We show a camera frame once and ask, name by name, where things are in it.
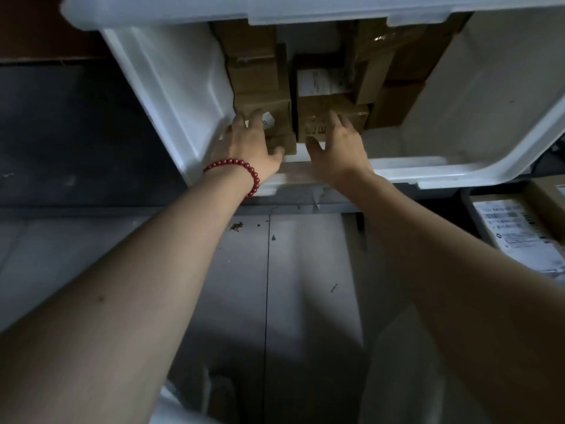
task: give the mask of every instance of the person's left hand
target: person's left hand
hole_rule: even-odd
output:
[[[284,148],[277,147],[275,152],[269,155],[262,120],[263,110],[255,110],[249,118],[249,126],[246,127],[244,115],[238,113],[228,127],[224,139],[213,149],[211,162],[228,158],[242,159],[253,167],[261,183],[264,183],[279,170]]]

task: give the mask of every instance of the person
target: person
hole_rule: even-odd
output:
[[[371,221],[429,337],[420,340],[439,351],[422,357],[440,357],[494,420],[565,422],[565,291],[404,196],[373,171],[349,120],[328,116],[325,149],[307,142],[314,174]],[[268,154],[261,120],[257,111],[246,127],[237,115],[214,157],[242,159],[265,181],[283,149]],[[0,421],[147,422],[216,245],[253,186],[244,167],[208,170],[5,331]],[[397,393],[398,382],[381,388]],[[393,421],[386,406],[377,409]]]

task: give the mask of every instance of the person's right hand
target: person's right hand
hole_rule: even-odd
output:
[[[325,150],[314,137],[306,137],[306,148],[316,178],[335,189],[349,174],[374,173],[361,136],[347,117],[333,111],[328,113]]]

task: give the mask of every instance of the white label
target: white label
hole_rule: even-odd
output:
[[[515,199],[474,202],[498,248],[534,271],[551,276],[565,272],[565,258]]]
[[[344,68],[298,70],[298,96],[343,94],[351,91]]]
[[[272,116],[270,112],[267,111],[266,113],[263,113],[262,124],[263,124],[263,129],[269,129],[270,127],[275,126],[275,118]],[[245,121],[245,126],[246,127],[249,126],[248,120]]]

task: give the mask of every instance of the red beaded bracelet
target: red beaded bracelet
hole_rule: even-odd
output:
[[[214,163],[211,163],[206,168],[204,168],[204,172],[206,172],[207,170],[211,170],[212,168],[215,167],[221,167],[223,165],[241,165],[246,170],[248,170],[251,176],[253,177],[253,188],[251,189],[251,192],[247,193],[246,197],[253,196],[255,192],[257,192],[257,190],[259,189],[259,182],[260,182],[259,174],[253,169],[253,167],[250,164],[248,164],[244,160],[236,159],[236,158],[218,160]]]

